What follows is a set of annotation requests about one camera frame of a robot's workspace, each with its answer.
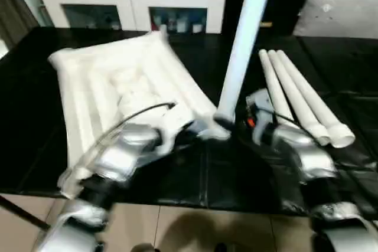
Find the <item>black tabletop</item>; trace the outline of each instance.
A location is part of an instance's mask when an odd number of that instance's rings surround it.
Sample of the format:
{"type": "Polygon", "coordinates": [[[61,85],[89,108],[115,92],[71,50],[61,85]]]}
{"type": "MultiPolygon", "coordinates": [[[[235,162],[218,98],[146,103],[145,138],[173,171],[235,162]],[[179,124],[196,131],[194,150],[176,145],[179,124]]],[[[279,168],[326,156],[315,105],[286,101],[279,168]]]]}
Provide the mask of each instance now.
{"type": "MultiPolygon", "coordinates": [[[[36,28],[0,61],[2,169],[0,192],[59,197],[67,141],[57,75],[47,61],[79,48],[138,32],[36,28]]],[[[221,35],[172,35],[170,44],[193,79],[218,104],[232,43],[221,35]]],[[[265,87],[256,51],[284,50],[326,103],[355,133],[345,149],[327,150],[343,186],[367,217],[378,204],[378,41],[259,35],[241,101],[265,87]]],[[[261,156],[236,140],[198,142],[140,169],[122,202],[302,215],[299,186],[276,156],[261,156]]]]}

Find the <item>curtain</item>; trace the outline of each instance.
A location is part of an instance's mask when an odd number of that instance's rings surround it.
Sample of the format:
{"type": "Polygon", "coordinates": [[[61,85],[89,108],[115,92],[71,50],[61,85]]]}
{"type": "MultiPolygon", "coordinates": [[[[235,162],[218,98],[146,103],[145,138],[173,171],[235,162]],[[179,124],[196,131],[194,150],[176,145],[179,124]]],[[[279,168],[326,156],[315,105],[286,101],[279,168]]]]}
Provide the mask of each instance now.
{"type": "Polygon", "coordinates": [[[14,47],[38,25],[24,0],[0,0],[0,38],[14,47]]]}

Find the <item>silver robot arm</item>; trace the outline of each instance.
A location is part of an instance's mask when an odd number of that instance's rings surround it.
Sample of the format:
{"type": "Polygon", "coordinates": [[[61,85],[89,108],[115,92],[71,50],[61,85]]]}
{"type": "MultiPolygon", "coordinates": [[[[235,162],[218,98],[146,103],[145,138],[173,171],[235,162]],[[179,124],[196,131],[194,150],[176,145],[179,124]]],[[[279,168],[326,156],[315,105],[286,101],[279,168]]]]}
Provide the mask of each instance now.
{"type": "Polygon", "coordinates": [[[100,252],[96,237],[109,220],[116,197],[127,188],[136,169],[155,161],[163,143],[161,132],[149,125],[126,124],[119,136],[93,161],[93,175],[82,181],[78,196],[67,202],[38,252],[100,252]]]}
{"type": "Polygon", "coordinates": [[[331,156],[305,131],[273,122],[273,107],[266,89],[247,98],[254,109],[255,144],[269,146],[288,159],[296,172],[309,211],[314,251],[378,252],[377,231],[361,216],[340,178],[331,156]]]}

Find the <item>pillowcase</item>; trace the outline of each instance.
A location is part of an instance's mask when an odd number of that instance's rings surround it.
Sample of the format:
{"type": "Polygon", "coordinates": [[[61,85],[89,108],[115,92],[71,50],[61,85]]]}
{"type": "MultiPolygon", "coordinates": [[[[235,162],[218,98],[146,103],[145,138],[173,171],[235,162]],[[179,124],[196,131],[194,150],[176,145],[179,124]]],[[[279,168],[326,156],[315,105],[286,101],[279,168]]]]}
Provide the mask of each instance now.
{"type": "Polygon", "coordinates": [[[306,0],[294,35],[378,38],[378,0],[306,0]]]}

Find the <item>tiled floor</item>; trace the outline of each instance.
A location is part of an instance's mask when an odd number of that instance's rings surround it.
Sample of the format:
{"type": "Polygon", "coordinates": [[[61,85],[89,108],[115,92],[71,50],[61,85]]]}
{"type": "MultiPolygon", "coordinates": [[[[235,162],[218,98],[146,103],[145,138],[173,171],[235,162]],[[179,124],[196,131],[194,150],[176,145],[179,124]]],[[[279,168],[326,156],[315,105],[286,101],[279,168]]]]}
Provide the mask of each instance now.
{"type": "MultiPolygon", "coordinates": [[[[60,199],[5,197],[48,223],[64,205],[60,199]]],[[[0,209],[0,251],[32,251],[38,234],[42,236],[0,209]]],[[[211,252],[219,242],[229,243],[235,252],[310,252],[310,236],[306,218],[118,204],[102,238],[107,252],[131,251],[141,243],[151,243],[161,252],[211,252]]]]}

